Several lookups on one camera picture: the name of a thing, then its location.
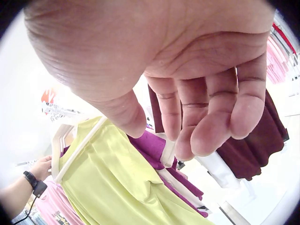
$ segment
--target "lime green garment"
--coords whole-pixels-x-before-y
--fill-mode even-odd
[[[79,124],[75,140],[60,158],[60,169],[99,119]],[[109,120],[73,161],[61,186],[85,224],[212,224],[164,185]]]

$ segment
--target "maroon garment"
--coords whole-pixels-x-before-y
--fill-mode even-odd
[[[164,132],[156,94],[149,88],[155,132]],[[261,174],[261,167],[268,164],[270,155],[282,150],[287,131],[280,121],[274,102],[266,90],[265,108],[258,125],[243,140],[229,138],[218,154],[237,178],[252,180]]]

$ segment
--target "white garment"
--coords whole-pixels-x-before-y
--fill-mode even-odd
[[[195,159],[204,166],[222,188],[239,188],[239,180],[217,152],[209,156],[196,156]]]

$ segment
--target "white hanger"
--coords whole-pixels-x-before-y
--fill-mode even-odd
[[[101,127],[101,125],[106,121],[106,117],[102,116],[101,119],[98,121],[98,123],[92,128],[92,130],[87,134],[87,136],[83,139],[83,141],[77,146],[75,151],[72,153],[70,158],[67,160],[67,162],[64,164],[64,166],[59,171],[59,158],[60,153],[63,149],[62,146],[62,139],[68,135],[68,133],[73,129],[74,126],[72,125],[66,125],[62,124],[58,131],[56,132],[56,135],[54,136],[52,140],[52,177],[53,180],[56,183],[60,183],[62,181],[62,177],[74,161],[74,159],[77,157],[77,155],[81,152],[81,150],[84,148],[84,146],[88,143],[88,141],[92,138],[92,136],[97,132],[97,130]]]

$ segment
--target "black cable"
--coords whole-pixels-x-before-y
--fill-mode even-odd
[[[31,204],[31,207],[30,207],[30,210],[29,210],[27,216],[26,216],[24,219],[21,219],[21,220],[19,220],[18,222],[15,222],[13,225],[18,224],[18,223],[20,223],[20,222],[26,220],[26,219],[29,217],[29,214],[30,214],[30,212],[31,212],[31,209],[32,209],[33,204],[34,204],[34,202],[35,202],[36,199],[37,199],[37,197],[35,197],[35,199],[33,200],[33,202],[32,202],[32,204]]]

